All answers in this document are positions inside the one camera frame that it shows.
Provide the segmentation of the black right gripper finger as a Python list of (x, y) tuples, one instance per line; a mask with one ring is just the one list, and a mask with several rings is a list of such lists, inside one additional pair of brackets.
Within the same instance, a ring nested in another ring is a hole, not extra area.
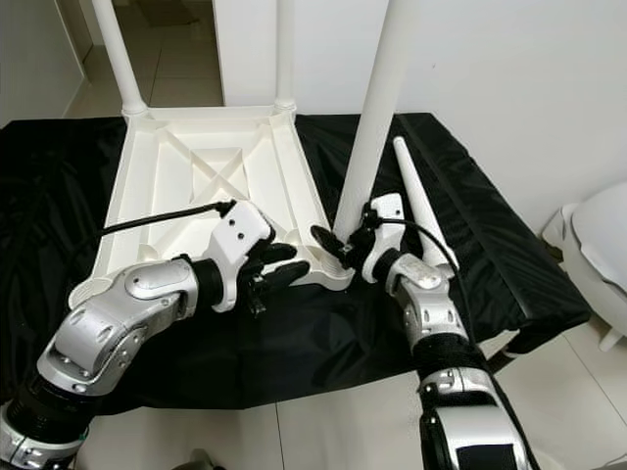
[(349, 247), (331, 229), (322, 227), (322, 225), (311, 225), (311, 236), (324, 251), (327, 251), (340, 263), (341, 267), (350, 267), (351, 264), (348, 261)]

